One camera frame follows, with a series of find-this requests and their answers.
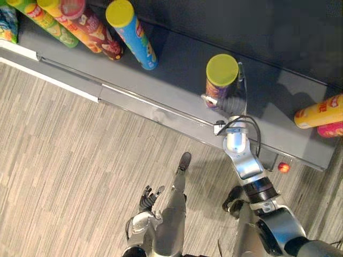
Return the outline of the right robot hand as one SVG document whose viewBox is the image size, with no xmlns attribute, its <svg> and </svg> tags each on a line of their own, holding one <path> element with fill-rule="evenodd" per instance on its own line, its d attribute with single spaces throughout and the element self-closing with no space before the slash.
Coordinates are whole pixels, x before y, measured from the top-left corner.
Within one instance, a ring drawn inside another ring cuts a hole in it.
<svg viewBox="0 0 343 257">
<path fill-rule="evenodd" d="M 245 115 L 247 113 L 247 83 L 242 62 L 238 62 L 238 76 L 230 85 L 224 98 L 213 98 L 208 94 L 202 94 L 207 107 L 223 116 L 231 117 Z"/>
</svg>

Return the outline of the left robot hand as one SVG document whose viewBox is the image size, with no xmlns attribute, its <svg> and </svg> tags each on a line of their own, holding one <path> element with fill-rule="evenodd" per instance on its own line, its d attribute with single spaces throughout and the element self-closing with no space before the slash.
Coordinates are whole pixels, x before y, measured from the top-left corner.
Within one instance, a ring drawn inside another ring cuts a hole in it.
<svg viewBox="0 0 343 257">
<path fill-rule="evenodd" d="M 143 193 L 140 197 L 139 201 L 139 211 L 152 211 L 152 207 L 154 206 L 157 198 L 163 193 L 165 190 L 164 186 L 160 186 L 155 193 L 152 192 L 152 188 L 147 185 Z"/>
</svg>

